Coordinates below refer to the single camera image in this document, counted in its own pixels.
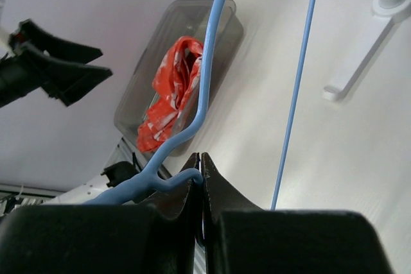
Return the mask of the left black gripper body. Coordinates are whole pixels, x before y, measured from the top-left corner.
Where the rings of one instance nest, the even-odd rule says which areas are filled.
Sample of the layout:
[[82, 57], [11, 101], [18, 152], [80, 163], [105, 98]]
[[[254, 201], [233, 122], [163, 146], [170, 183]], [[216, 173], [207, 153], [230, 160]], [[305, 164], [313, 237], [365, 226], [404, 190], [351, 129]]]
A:
[[1, 57], [2, 107], [27, 96], [34, 90], [42, 89], [30, 68], [28, 48], [36, 47], [24, 38], [24, 21], [21, 21], [17, 30], [10, 34], [9, 45], [12, 53], [6, 53]]

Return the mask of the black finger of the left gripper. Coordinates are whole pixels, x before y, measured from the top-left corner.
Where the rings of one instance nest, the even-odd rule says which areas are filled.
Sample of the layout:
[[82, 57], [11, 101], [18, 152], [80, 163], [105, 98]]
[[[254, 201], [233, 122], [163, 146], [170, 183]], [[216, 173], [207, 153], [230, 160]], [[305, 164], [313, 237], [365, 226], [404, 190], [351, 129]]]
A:
[[90, 64], [102, 55], [100, 49], [93, 47], [81, 60], [61, 60], [34, 47], [28, 48], [30, 68], [39, 87], [67, 107], [112, 76], [109, 68]]
[[40, 51], [54, 58], [70, 62], [91, 62], [103, 55], [96, 47], [86, 46], [56, 37], [35, 24], [24, 21], [24, 38]]

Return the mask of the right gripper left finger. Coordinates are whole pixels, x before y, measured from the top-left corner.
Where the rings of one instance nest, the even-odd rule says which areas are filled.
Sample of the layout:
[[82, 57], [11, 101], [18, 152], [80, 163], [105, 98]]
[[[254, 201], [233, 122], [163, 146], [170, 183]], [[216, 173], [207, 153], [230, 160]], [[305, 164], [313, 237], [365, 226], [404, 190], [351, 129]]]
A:
[[200, 189], [130, 205], [20, 207], [1, 222], [2, 273], [192, 273]]

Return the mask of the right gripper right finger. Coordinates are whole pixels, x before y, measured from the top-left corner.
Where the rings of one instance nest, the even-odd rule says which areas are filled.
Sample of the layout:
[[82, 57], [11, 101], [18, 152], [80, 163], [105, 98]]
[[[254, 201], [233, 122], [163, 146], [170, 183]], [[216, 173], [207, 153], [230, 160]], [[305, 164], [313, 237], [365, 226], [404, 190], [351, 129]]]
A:
[[264, 210], [201, 155], [208, 273], [392, 273], [380, 239], [347, 210]]

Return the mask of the light blue wire hanger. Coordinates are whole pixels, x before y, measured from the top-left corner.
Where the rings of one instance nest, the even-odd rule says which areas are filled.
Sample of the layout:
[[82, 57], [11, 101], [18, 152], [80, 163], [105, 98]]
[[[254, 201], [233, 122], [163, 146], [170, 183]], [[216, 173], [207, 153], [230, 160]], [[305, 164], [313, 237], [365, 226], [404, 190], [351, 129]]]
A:
[[[157, 172], [159, 167], [161, 166], [165, 158], [171, 153], [171, 151], [174, 150], [174, 148], [176, 148], [178, 145], [192, 138], [199, 131], [206, 119], [206, 114], [209, 106], [209, 91], [211, 86], [212, 60], [216, 42], [216, 33], [225, 1], [226, 0], [214, 0], [211, 7], [211, 13], [205, 33], [204, 52], [200, 70], [198, 106], [194, 120], [186, 129], [182, 130], [180, 133], [176, 134], [175, 136], [168, 139], [165, 143], [163, 143], [139, 174], [120, 183], [114, 188], [104, 191], [97, 197], [86, 201], [86, 205], [122, 205], [133, 200], [135, 197], [146, 192], [147, 190], [153, 189], [165, 193], [186, 183], [188, 180], [193, 180], [194, 183], [196, 183], [198, 186], [203, 184], [203, 177], [200, 171], [195, 168], [185, 169], [167, 180], [159, 178]], [[297, 105], [297, 98], [302, 79], [306, 50], [308, 47], [315, 1], [316, 0], [309, 1], [308, 11], [306, 14], [301, 50], [299, 53], [299, 62], [293, 86], [288, 122], [286, 125], [286, 133], [284, 136], [279, 169], [277, 172], [277, 178], [275, 181], [274, 193], [270, 207], [271, 211], [276, 210], [277, 207], [277, 200], [279, 197], [281, 180], [283, 177], [295, 109]]]

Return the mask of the orange white patterned trousers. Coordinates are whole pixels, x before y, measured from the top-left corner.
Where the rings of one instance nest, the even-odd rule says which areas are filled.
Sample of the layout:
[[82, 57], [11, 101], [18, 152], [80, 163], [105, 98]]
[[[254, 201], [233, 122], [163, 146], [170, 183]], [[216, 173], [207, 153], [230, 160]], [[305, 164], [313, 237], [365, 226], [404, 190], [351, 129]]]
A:
[[137, 149], [155, 151], [173, 135], [173, 126], [187, 107], [200, 81], [203, 44], [180, 37], [164, 55], [152, 82], [159, 99], [148, 108], [137, 129]]

